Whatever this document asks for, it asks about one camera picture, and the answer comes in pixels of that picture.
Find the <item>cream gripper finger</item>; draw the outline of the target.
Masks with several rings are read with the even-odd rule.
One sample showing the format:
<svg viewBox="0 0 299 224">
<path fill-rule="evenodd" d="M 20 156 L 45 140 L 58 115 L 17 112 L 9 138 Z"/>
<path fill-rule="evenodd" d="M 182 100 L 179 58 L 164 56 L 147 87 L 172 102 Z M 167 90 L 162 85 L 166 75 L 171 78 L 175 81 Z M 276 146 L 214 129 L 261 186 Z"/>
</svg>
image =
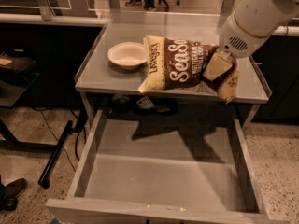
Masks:
<svg viewBox="0 0 299 224">
<path fill-rule="evenodd" d="M 229 53 L 215 52 L 203 66 L 202 79 L 214 81 L 233 67 L 233 60 Z"/>
</svg>

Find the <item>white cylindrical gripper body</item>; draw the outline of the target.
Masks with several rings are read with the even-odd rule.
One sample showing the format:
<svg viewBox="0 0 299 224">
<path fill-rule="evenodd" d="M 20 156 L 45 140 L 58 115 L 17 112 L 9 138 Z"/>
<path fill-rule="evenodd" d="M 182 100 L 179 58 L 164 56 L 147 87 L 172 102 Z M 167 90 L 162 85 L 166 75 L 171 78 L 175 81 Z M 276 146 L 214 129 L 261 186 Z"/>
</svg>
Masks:
<svg viewBox="0 0 299 224">
<path fill-rule="evenodd" d="M 221 28 L 219 46 L 236 58 L 253 54 L 299 14 L 299 0 L 242 0 Z"/>
</svg>

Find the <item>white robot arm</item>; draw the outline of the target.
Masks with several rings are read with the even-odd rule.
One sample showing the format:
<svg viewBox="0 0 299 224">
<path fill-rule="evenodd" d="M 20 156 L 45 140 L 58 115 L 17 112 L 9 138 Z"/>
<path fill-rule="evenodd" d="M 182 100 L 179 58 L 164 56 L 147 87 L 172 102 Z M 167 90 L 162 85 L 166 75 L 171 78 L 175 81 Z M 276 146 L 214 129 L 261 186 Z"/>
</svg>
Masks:
<svg viewBox="0 0 299 224">
<path fill-rule="evenodd" d="M 242 0 L 223 24 L 219 50 L 203 76 L 213 81 L 232 68 L 232 62 L 253 54 L 276 31 L 299 14 L 299 0 Z"/>
</svg>

